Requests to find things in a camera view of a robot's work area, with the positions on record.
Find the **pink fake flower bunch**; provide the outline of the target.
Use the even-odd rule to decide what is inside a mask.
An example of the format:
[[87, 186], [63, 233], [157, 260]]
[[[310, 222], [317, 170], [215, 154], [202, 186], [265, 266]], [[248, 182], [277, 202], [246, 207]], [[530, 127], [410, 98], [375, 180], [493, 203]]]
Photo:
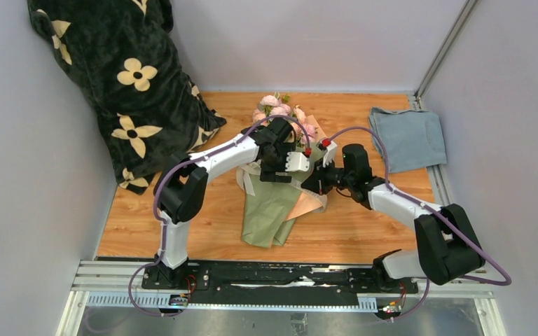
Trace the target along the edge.
[[288, 136], [286, 142], [296, 143], [298, 146], [305, 145], [307, 143], [306, 134], [310, 143], [315, 142], [317, 139], [317, 127], [308, 120], [308, 117], [299, 105], [291, 107], [289, 100], [289, 95], [282, 96], [278, 92], [264, 96], [251, 115], [252, 122], [257, 123], [268, 116], [289, 116], [297, 120], [297, 122], [287, 120], [292, 126], [293, 131]]

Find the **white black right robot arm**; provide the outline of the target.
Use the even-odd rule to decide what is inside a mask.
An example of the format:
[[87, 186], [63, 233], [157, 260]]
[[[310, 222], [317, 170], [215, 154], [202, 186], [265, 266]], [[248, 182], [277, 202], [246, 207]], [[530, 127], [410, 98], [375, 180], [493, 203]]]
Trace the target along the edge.
[[303, 182], [304, 189], [319, 195], [347, 190], [356, 203], [414, 230], [416, 249], [390, 251], [373, 260], [372, 282], [376, 289], [390, 292], [405, 278], [426, 278], [441, 286], [485, 265], [485, 258], [477, 252], [480, 244], [461, 206], [440, 206], [415, 199], [386, 183], [373, 174], [361, 144], [343, 147], [342, 167], [333, 162], [337, 149], [333, 142], [323, 139], [318, 149], [324, 156]]

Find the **peach green wrapping paper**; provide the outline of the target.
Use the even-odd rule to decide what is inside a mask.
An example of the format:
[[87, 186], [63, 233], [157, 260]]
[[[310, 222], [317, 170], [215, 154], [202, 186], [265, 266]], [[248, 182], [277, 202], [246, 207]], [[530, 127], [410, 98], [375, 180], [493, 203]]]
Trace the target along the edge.
[[[264, 120], [250, 137], [270, 143], [286, 143], [292, 126], [287, 120], [293, 118], [274, 118]], [[305, 153], [312, 164], [322, 158], [315, 151], [315, 142], [298, 146], [295, 152]], [[244, 216], [242, 222], [241, 240], [252, 246], [270, 248], [282, 246], [286, 242], [296, 219], [312, 211], [323, 210], [326, 207], [326, 197], [304, 190], [302, 182], [309, 177], [307, 172], [285, 172], [292, 178], [291, 183], [271, 183], [260, 181], [261, 166], [259, 157], [251, 163], [237, 168], [237, 184], [245, 193]]]

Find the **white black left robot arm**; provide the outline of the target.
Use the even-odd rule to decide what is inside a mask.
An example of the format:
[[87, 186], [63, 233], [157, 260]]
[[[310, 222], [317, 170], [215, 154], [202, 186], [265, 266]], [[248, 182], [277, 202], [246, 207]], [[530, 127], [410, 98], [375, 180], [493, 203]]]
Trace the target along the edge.
[[295, 134], [287, 117], [242, 130], [221, 145], [194, 154], [174, 154], [154, 188], [154, 216], [160, 221], [160, 246], [147, 275], [170, 289], [186, 282], [187, 242], [191, 220], [200, 212], [207, 185], [241, 165], [262, 161], [281, 171], [294, 146], [287, 139]]

